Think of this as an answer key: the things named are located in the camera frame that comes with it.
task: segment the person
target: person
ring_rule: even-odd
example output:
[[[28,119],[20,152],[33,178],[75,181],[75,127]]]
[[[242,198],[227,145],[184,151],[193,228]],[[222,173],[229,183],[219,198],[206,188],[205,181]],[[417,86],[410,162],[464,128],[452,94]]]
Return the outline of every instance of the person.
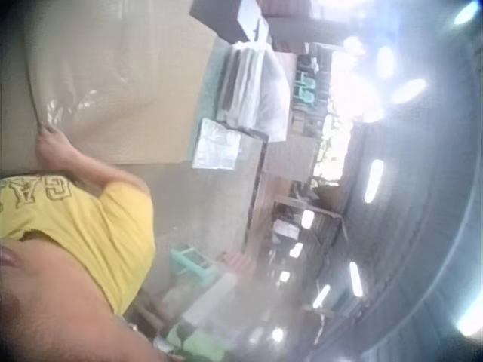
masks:
[[[169,360],[116,316],[155,254],[148,186],[51,126],[36,146],[48,172],[0,180],[0,360]]]

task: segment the green plastic chair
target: green plastic chair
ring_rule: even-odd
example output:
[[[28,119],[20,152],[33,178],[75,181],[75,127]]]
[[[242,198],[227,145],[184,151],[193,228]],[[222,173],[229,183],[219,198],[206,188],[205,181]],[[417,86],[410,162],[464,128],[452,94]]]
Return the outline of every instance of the green plastic chair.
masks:
[[[189,245],[171,249],[170,270],[177,277],[190,273],[204,288],[212,285],[218,277],[218,270],[213,263]]]
[[[309,77],[309,73],[301,72],[300,70],[297,70],[297,73],[295,75],[295,82],[297,83],[297,85],[309,89],[315,89],[315,86],[317,85],[315,79]]]
[[[305,87],[296,86],[294,89],[294,99],[299,102],[313,105],[315,102],[315,95]]]

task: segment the yellow t-shirt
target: yellow t-shirt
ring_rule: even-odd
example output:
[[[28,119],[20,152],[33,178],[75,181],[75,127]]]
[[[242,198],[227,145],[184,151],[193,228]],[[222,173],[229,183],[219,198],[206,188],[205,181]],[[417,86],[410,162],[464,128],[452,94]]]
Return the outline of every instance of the yellow t-shirt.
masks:
[[[155,253],[151,198],[111,183],[99,198],[63,176],[0,180],[0,237],[40,231],[91,274],[116,314],[131,304]]]

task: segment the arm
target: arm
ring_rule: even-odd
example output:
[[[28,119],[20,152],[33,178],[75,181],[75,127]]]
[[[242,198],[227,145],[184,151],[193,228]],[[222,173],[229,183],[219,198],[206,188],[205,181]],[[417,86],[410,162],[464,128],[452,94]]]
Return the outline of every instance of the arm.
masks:
[[[79,179],[104,189],[114,182],[128,183],[149,195],[149,187],[139,177],[84,155],[67,137],[52,126],[38,130],[37,153],[50,170],[65,170]]]

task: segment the hand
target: hand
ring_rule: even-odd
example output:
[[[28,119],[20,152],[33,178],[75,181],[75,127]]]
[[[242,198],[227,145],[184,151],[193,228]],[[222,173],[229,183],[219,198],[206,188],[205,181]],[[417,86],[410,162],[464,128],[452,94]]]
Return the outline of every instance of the hand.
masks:
[[[61,130],[49,124],[38,130],[36,150],[41,163],[49,170],[68,170],[79,153]]]

